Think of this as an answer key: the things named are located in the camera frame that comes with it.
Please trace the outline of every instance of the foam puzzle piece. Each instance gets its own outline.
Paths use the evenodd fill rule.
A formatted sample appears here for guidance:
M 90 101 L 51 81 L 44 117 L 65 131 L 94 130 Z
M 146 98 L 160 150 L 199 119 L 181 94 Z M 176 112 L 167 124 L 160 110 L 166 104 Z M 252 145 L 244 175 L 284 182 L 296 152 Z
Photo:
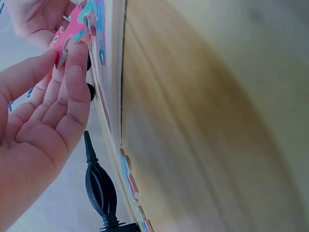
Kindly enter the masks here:
M 93 7 L 92 2 L 89 2 L 84 8 L 77 5 L 69 16 L 70 22 L 66 30 L 64 30 L 64 27 L 60 27 L 54 35 L 54 49 L 58 53 L 56 69 L 59 69 L 66 61 L 68 56 L 67 46 L 71 39 L 74 43 L 84 41 L 86 44 L 89 44 L 92 42 L 84 20 L 93 12 Z

